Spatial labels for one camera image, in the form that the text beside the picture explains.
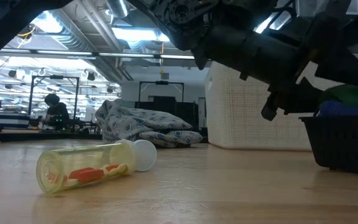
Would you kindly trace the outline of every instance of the wooden tabletop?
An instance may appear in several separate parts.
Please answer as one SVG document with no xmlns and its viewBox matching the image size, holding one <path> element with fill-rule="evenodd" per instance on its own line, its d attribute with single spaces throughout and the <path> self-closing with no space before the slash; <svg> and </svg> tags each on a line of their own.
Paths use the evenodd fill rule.
<svg viewBox="0 0 358 224">
<path fill-rule="evenodd" d="M 0 224 L 358 223 L 358 175 L 318 167 L 310 152 L 161 149 L 149 172 L 44 195 L 40 154 L 93 144 L 0 144 Z"/>
</svg>

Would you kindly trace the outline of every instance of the ceiling pipe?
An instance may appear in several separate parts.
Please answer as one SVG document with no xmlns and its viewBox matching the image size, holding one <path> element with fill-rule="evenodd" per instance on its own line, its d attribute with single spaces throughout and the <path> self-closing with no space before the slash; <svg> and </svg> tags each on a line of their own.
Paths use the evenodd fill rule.
<svg viewBox="0 0 358 224">
<path fill-rule="evenodd" d="M 62 34 L 65 37 L 52 37 L 61 42 L 68 50 L 72 51 L 96 51 L 96 47 L 86 38 L 86 36 L 80 31 L 80 29 L 74 24 L 74 22 L 68 17 L 68 15 L 62 9 L 56 9 L 50 11 L 51 15 L 61 24 L 64 29 Z M 96 60 L 86 60 L 88 63 L 93 64 L 99 69 L 108 81 L 120 83 L 122 75 L 117 72 L 117 69 L 110 66 L 104 58 L 97 58 Z"/>
<path fill-rule="evenodd" d="M 94 6 L 92 4 L 90 4 L 89 1 L 76 0 L 76 3 L 78 5 L 78 7 L 85 13 L 85 15 L 87 16 L 89 21 L 92 23 L 92 25 L 95 27 L 95 29 L 100 33 L 100 35 L 102 36 L 104 41 L 106 41 L 106 43 L 113 50 L 120 52 L 121 48 L 120 48 L 120 45 L 119 45 L 119 42 L 118 42 L 116 36 L 114 35 L 114 33 L 112 32 L 111 29 L 108 29 L 108 26 L 102 20 L 101 16 L 97 12 L 97 10 L 94 8 Z M 96 22 L 96 20 L 91 15 L 91 13 L 89 12 L 88 9 L 94 14 L 95 18 L 98 20 L 99 23 Z M 124 72 L 122 72 L 121 68 L 118 68 L 118 71 L 120 72 L 120 75 L 125 77 L 127 80 L 129 80 L 129 81 L 133 80 L 133 78 L 130 75 L 129 75 L 129 77 L 127 75 L 125 75 Z"/>
<path fill-rule="evenodd" d="M 89 19 L 89 21 L 92 23 L 92 25 L 95 27 L 95 29 L 100 33 L 104 41 L 115 51 L 120 51 L 120 49 L 114 44 L 112 39 L 109 38 L 109 36 L 105 33 L 101 25 L 99 25 L 94 17 L 91 15 L 89 10 L 86 8 L 82 0 L 76 0 L 76 3 L 78 7 L 85 13 L 85 16 Z"/>
<path fill-rule="evenodd" d="M 107 35 L 109 36 L 109 38 L 112 40 L 112 42 L 114 43 L 114 46 L 117 48 L 118 51 L 122 51 L 121 49 L 121 45 L 117 39 L 117 37 L 114 35 L 114 32 L 112 31 L 111 27 L 107 26 L 106 22 L 103 20 L 103 18 L 100 16 L 100 14 L 98 13 L 98 11 L 96 10 L 96 8 L 94 7 L 94 5 L 91 4 L 90 0 L 82 0 L 82 2 L 84 3 L 84 5 L 86 6 L 87 9 L 89 9 L 90 13 L 92 13 L 94 15 L 94 17 L 96 18 L 96 20 L 99 22 L 99 24 L 101 25 L 101 27 L 104 29 L 104 31 L 107 33 Z"/>
<path fill-rule="evenodd" d="M 129 5 L 126 0 L 106 0 L 111 15 L 115 18 L 124 18 L 129 14 Z"/>
</svg>

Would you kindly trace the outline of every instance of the white storage box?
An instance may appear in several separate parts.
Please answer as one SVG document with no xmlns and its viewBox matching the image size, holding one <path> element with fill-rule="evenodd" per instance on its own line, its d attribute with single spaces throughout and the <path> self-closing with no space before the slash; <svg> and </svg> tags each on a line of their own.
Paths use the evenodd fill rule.
<svg viewBox="0 0 358 224">
<path fill-rule="evenodd" d="M 29 127 L 30 116 L 18 113 L 0 113 L 0 128 L 24 129 Z"/>
<path fill-rule="evenodd" d="M 301 76 L 325 90 L 338 82 L 314 77 L 317 65 L 309 63 Z M 228 149 L 311 150 L 305 126 L 298 119 L 312 114 L 283 115 L 273 121 L 260 114 L 269 92 L 268 85 L 213 62 L 205 80 L 209 143 Z"/>
</svg>

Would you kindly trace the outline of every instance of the clear plastic bottle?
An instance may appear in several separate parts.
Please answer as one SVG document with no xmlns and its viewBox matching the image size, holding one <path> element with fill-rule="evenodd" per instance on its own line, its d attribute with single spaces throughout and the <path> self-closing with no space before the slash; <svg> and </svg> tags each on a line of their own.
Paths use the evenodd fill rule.
<svg viewBox="0 0 358 224">
<path fill-rule="evenodd" d="M 56 149 L 37 162 L 37 180 L 46 193 L 108 180 L 134 171 L 148 171 L 157 159 L 155 146 L 146 140 L 120 140 L 103 146 Z"/>
</svg>

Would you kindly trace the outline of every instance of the bottle cap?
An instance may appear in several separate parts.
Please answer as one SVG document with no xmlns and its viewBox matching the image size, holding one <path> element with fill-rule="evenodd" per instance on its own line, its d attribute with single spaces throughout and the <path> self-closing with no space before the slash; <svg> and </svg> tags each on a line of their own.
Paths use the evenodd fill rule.
<svg viewBox="0 0 358 224">
<path fill-rule="evenodd" d="M 147 140 L 135 141 L 133 151 L 135 154 L 136 171 L 138 172 L 150 170 L 157 160 L 157 149 L 153 143 Z"/>
</svg>

